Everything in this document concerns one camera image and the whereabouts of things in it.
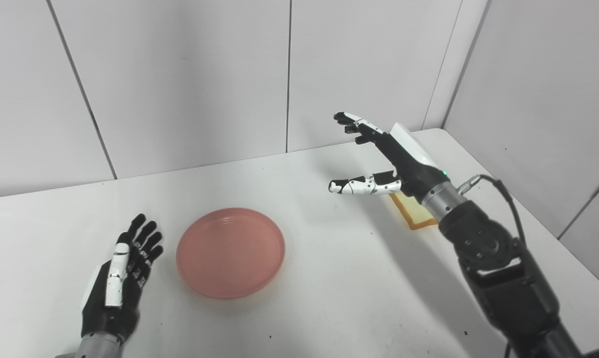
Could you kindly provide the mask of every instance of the wall seam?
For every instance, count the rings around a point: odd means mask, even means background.
[[[61,43],[63,43],[63,48],[65,49],[65,54],[67,55],[68,61],[70,61],[70,66],[72,67],[72,72],[74,72],[74,77],[76,78],[76,82],[79,85],[79,90],[81,91],[81,95],[83,96],[83,101],[88,109],[88,113],[90,114],[90,118],[92,120],[92,125],[94,125],[94,130],[99,137],[99,142],[102,148],[102,152],[104,152],[104,157],[107,160],[107,164],[109,165],[109,169],[111,170],[111,175],[114,179],[118,179],[116,175],[116,170],[113,169],[113,164],[111,163],[111,158],[109,156],[109,152],[107,151],[107,147],[104,144],[104,140],[102,139],[102,134],[99,129],[99,124],[94,116],[94,112],[92,111],[92,106],[90,105],[90,101],[88,100],[88,96],[85,93],[85,88],[83,87],[83,82],[81,81],[81,77],[79,77],[79,71],[76,68],[76,64],[74,63],[74,59],[72,58],[72,54],[70,54],[70,48],[67,45],[67,40],[65,39],[65,35],[63,34],[63,30],[61,30],[61,23],[59,23],[58,17],[56,16],[56,12],[54,11],[54,6],[52,6],[51,0],[45,0],[47,2],[47,6],[50,9],[50,13],[52,14],[52,20],[54,20],[54,24],[56,25],[56,30],[59,32],[59,37],[61,38]]]

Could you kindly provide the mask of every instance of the cable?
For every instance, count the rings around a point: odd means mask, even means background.
[[[509,358],[510,352],[511,352],[511,345],[509,345],[509,342],[507,342],[507,345],[505,345],[505,354],[503,355],[503,358]]]
[[[505,185],[503,185],[503,183],[502,183],[502,181],[500,181],[500,179],[494,179],[493,177],[491,177],[489,175],[485,175],[485,174],[481,174],[481,175],[479,175],[479,177],[492,183],[492,185],[495,186],[495,188],[497,188],[499,190],[500,194],[505,198],[505,201],[507,201],[507,203],[509,204],[509,209],[511,210],[511,214],[514,217],[514,224],[516,224],[516,231],[518,231],[518,239],[520,240],[520,242],[523,243],[523,245],[526,245],[525,232],[523,231],[523,225],[520,222],[520,215],[518,215],[518,210],[516,210],[516,204],[514,204],[514,199],[509,194],[509,190],[507,190],[507,188],[505,187]],[[511,345],[509,345],[509,341],[508,341],[507,344],[505,345],[505,353],[503,354],[503,358],[509,358],[510,353],[511,353]]]

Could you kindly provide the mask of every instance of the sponge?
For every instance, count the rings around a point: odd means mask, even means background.
[[[422,227],[438,224],[430,215],[429,211],[417,202],[414,197],[404,195],[402,192],[391,193],[395,205],[401,211],[401,214],[408,222],[411,230],[421,229]]]

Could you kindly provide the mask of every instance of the table surface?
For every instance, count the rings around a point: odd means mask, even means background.
[[[447,132],[414,136],[455,185],[486,172]],[[50,358],[77,348],[90,276],[139,212],[158,222],[165,254],[123,357],[502,356],[504,339],[484,319],[436,226],[411,231],[389,197],[327,191],[330,179],[390,168],[372,145],[349,143],[0,197],[0,357]],[[467,196],[513,231],[497,191],[482,184]],[[259,292],[221,301],[185,286],[175,250],[197,218],[232,206],[277,222],[286,260]],[[582,351],[599,349],[599,281],[518,208],[566,328]]]

